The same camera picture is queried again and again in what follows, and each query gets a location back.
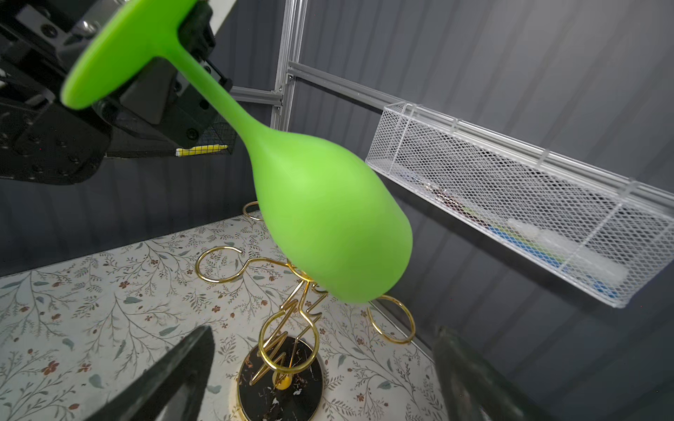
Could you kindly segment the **aluminium corner frame post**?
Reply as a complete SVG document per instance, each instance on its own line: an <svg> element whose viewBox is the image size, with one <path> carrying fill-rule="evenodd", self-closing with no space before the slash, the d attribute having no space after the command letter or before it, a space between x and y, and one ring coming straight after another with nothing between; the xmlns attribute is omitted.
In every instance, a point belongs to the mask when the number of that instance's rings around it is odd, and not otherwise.
<svg viewBox="0 0 674 421"><path fill-rule="evenodd" d="M295 76L291 66L299 63L308 10L306 0L287 0L284 3L282 33L280 38L274 93L280 95L279 105L271 113L271 127L287 131L295 94Z"/></svg>

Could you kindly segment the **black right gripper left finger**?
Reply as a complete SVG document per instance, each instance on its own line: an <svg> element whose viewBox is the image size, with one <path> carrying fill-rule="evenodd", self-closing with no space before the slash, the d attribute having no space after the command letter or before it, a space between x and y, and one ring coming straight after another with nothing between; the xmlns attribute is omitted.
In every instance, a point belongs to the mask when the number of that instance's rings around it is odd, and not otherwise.
<svg viewBox="0 0 674 421"><path fill-rule="evenodd" d="M196 420L212 370L212 328L199 326L89 420Z"/></svg>

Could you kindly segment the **green wine glass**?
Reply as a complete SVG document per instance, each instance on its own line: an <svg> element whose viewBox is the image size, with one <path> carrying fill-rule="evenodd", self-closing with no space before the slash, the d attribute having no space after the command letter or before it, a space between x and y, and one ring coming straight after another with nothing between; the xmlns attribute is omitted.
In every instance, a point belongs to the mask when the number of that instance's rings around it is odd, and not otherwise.
<svg viewBox="0 0 674 421"><path fill-rule="evenodd" d="M378 175L328 140L272 129L250 116L181 45L191 1L132 1L80 55L61 101L82 110L154 58L169 61L240 135L272 239L319 286L346 303L380 298L412 255L411 224Z"/></svg>

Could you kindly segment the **white mesh wall basket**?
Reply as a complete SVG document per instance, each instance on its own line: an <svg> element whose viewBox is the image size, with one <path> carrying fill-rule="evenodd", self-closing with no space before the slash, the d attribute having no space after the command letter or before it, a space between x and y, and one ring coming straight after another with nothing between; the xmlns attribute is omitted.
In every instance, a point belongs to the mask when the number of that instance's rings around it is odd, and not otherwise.
<svg viewBox="0 0 674 421"><path fill-rule="evenodd" d="M394 103L367 163L380 175L614 308L673 261L673 205L646 187L563 172L545 153L517 154L457 120Z"/></svg>

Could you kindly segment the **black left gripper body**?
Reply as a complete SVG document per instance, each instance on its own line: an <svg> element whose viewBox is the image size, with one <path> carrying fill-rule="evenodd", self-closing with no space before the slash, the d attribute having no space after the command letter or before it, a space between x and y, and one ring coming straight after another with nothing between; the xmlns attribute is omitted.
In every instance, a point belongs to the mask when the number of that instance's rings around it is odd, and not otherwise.
<svg viewBox="0 0 674 421"><path fill-rule="evenodd" d="M88 108L61 102L68 72L120 7L119 1L1 4L3 179L76 184L106 158L175 158L219 115L161 58Z"/></svg>

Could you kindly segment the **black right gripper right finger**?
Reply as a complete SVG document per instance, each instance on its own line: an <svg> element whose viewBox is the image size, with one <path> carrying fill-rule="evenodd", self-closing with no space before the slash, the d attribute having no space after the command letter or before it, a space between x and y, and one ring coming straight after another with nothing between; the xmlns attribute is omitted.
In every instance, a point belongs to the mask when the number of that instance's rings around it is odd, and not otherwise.
<svg viewBox="0 0 674 421"><path fill-rule="evenodd" d="M458 333L438 330L434 362L451 420L552 420Z"/></svg>

